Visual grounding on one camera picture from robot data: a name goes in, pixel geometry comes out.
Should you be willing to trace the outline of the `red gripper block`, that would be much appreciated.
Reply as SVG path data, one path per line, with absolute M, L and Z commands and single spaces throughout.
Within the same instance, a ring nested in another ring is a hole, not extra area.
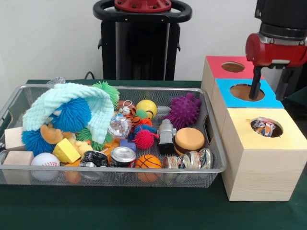
M 261 69 L 273 65 L 281 65 L 290 68 L 300 67 L 307 61 L 307 45 L 303 41 L 290 41 L 265 37 L 262 34 L 250 34 L 245 47 L 246 58 L 253 63 L 253 80 L 249 92 L 249 98 L 256 100 L 260 91 Z M 277 89 L 276 99 L 284 98 L 289 79 L 292 76 L 291 69 L 282 71 Z

